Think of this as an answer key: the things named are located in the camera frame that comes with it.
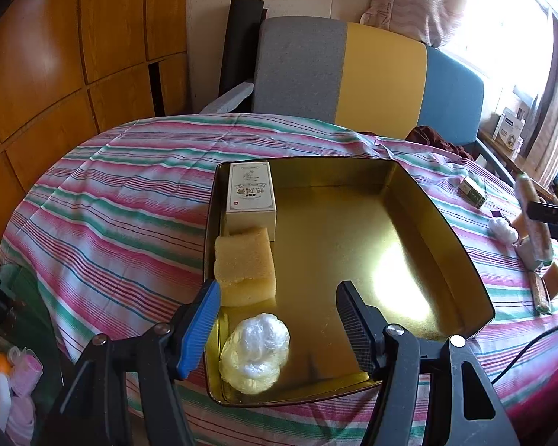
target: striped tablecloth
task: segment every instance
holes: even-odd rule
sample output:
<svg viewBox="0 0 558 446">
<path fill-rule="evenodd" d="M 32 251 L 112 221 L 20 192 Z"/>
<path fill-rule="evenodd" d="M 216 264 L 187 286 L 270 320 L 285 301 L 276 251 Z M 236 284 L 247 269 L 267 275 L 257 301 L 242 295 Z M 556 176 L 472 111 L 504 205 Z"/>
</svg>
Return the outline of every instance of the striped tablecloth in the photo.
<svg viewBox="0 0 558 446">
<path fill-rule="evenodd" d="M 77 359 L 98 332 L 138 335 L 167 320 L 201 284 L 205 221 L 217 164 L 280 156 L 392 158 L 420 183 L 451 224 L 496 308 L 471 341 L 490 377 L 543 330 L 515 252 L 488 235 L 492 209 L 513 218 L 512 190 L 475 163 L 431 147 L 374 138 L 317 120 L 255 114 L 138 120 L 68 153 L 17 207 L 2 263 L 32 270 L 61 347 Z M 487 183 L 480 210 L 456 186 L 471 171 Z M 555 248 L 558 260 L 558 246 Z M 507 407 L 527 398 L 558 366 L 558 332 L 538 342 L 496 390 Z M 195 436 L 205 444 L 358 444 L 376 390 L 313 404 L 225 408 L 207 397 L 203 366 L 179 385 Z M 410 444 L 420 444 L 429 383 L 420 381 Z M 131 406 L 140 411 L 129 380 Z"/>
</svg>

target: chair backrest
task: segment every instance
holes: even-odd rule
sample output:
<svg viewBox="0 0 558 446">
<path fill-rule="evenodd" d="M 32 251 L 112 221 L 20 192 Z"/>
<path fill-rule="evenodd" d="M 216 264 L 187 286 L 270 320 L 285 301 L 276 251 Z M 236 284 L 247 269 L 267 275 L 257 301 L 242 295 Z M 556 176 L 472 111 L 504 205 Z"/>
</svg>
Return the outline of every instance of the chair backrest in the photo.
<svg viewBox="0 0 558 446">
<path fill-rule="evenodd" d="M 401 139 L 429 125 L 463 145 L 475 141 L 483 98 L 480 77 L 402 35 L 311 16 L 269 18 L 260 28 L 253 112 Z"/>
</svg>

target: cotton ball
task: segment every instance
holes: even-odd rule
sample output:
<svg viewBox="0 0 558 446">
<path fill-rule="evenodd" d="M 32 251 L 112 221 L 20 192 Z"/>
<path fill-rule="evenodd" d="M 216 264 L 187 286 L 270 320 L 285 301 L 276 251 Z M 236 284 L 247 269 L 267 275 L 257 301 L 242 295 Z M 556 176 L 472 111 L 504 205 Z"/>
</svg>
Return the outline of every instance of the cotton ball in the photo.
<svg viewBox="0 0 558 446">
<path fill-rule="evenodd" d="M 219 371 L 224 381 L 244 394 L 259 394 L 270 388 L 287 362 L 289 331 L 270 313 L 242 320 L 229 336 Z"/>
<path fill-rule="evenodd" d="M 505 245 L 512 245 L 519 239 L 519 233 L 503 217 L 490 218 L 488 227 L 495 238 Z"/>
</svg>

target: black cable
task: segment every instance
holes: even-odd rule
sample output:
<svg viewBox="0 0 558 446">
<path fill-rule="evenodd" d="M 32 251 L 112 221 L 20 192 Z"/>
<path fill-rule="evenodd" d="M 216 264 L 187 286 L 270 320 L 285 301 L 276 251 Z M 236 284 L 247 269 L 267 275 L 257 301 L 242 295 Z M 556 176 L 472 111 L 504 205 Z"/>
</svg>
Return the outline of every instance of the black cable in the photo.
<svg viewBox="0 0 558 446">
<path fill-rule="evenodd" d="M 539 341 L 540 339 L 543 339 L 545 336 L 550 335 L 551 333 L 554 333 L 558 330 L 558 325 L 555 327 L 552 327 L 549 330 L 546 330 L 545 332 L 540 333 L 540 335 L 538 335 L 536 338 L 534 338 L 531 342 L 529 342 L 527 345 L 525 345 L 525 347 L 522 348 L 521 352 L 519 352 L 518 354 L 516 354 L 516 357 L 510 361 L 509 365 L 506 366 L 506 368 L 504 368 L 504 371 L 500 372 L 500 374 L 498 374 L 495 379 L 492 381 L 492 385 L 494 385 L 495 383 L 498 382 L 498 380 L 500 380 L 500 378 L 506 374 L 508 371 L 510 371 L 510 368 L 512 368 L 513 365 L 516 364 L 516 361 L 518 361 L 519 359 L 521 359 L 521 357 L 525 354 L 525 352 L 527 352 L 529 350 L 529 348 L 531 347 L 531 345 L 535 344 L 537 341 Z"/>
</svg>

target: white box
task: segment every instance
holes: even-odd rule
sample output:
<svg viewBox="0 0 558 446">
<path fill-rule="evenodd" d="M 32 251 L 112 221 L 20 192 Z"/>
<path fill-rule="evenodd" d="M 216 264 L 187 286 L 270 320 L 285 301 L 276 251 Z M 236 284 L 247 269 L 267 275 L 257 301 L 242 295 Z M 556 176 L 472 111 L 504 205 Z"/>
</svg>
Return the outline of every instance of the white box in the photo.
<svg viewBox="0 0 558 446">
<path fill-rule="evenodd" d="M 525 123 L 517 119 L 514 115 L 506 112 L 502 113 L 498 120 L 498 126 L 494 132 L 494 139 L 510 150 L 515 149 L 516 141 L 521 136 L 521 131 Z"/>
<path fill-rule="evenodd" d="M 253 227 L 266 227 L 275 239 L 277 208 L 267 161 L 232 163 L 227 188 L 225 229 L 230 234 Z"/>
</svg>

